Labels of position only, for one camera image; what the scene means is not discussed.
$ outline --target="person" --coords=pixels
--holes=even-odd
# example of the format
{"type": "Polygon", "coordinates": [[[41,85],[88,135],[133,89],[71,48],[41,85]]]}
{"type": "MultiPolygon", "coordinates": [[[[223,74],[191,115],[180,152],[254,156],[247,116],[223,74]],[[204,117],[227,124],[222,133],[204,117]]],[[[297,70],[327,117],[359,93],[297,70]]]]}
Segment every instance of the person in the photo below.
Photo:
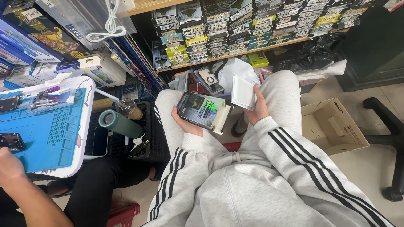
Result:
{"type": "Polygon", "coordinates": [[[160,180],[165,166],[100,157],[78,171],[76,182],[51,181],[35,185],[21,161],[7,147],[0,148],[0,226],[2,227],[102,227],[108,222],[112,191],[160,180]],[[64,211],[50,198],[71,192],[64,211]]]}
{"type": "Polygon", "coordinates": [[[291,71],[272,74],[254,92],[238,152],[177,115],[180,92],[159,93],[154,111],[171,160],[143,227],[393,226],[301,135],[299,82],[291,71]]]}

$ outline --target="usb cable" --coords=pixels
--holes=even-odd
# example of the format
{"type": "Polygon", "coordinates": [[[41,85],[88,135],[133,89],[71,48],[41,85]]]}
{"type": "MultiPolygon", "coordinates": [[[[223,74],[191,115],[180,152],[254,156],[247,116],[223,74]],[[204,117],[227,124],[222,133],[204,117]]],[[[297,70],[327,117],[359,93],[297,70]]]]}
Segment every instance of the usb cable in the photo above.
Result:
{"type": "Polygon", "coordinates": [[[90,42],[101,42],[110,37],[123,36],[126,34],[126,29],[124,26],[116,26],[116,11],[119,7],[120,0],[105,0],[105,3],[108,7],[108,20],[105,23],[105,29],[107,32],[92,32],[86,35],[86,39],[90,42]]]}

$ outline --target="toshiba cardboard box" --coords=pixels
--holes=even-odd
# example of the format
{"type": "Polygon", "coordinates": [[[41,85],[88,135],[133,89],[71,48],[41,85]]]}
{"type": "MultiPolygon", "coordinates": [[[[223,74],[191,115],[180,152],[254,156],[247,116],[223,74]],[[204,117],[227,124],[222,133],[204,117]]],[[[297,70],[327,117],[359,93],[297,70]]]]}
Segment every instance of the toshiba cardboard box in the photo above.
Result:
{"type": "Polygon", "coordinates": [[[302,135],[328,156],[369,146],[337,98],[303,106],[301,112],[302,135]]]}

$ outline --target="black garbage bag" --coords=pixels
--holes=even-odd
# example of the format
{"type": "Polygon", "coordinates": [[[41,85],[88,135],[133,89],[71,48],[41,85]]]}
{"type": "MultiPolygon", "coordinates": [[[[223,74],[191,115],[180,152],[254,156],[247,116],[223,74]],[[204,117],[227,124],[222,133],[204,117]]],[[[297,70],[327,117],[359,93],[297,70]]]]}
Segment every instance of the black garbage bag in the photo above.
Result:
{"type": "Polygon", "coordinates": [[[292,72],[321,69],[330,64],[334,56],[324,38],[305,42],[302,48],[294,48],[276,57],[273,72],[288,69],[292,72]]]}

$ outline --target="hand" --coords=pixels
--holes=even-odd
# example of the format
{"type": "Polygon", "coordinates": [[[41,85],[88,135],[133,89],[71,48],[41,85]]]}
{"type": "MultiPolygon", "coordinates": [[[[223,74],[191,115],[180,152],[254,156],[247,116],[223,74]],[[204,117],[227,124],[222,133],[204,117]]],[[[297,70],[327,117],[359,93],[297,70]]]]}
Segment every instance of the hand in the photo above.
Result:
{"type": "Polygon", "coordinates": [[[254,111],[243,108],[248,121],[252,125],[255,125],[261,119],[269,116],[267,103],[257,85],[254,85],[254,92],[257,95],[257,103],[255,104],[254,111]]]}
{"type": "Polygon", "coordinates": [[[201,127],[191,124],[190,122],[182,119],[181,117],[178,116],[177,114],[177,107],[174,106],[173,107],[173,111],[171,112],[171,116],[174,118],[175,122],[177,123],[178,126],[180,126],[180,128],[186,132],[186,133],[190,133],[190,134],[194,134],[197,136],[202,137],[203,136],[203,130],[201,127]]]}
{"type": "Polygon", "coordinates": [[[0,147],[0,185],[5,186],[15,179],[25,179],[27,175],[21,161],[8,147],[0,147]]]}

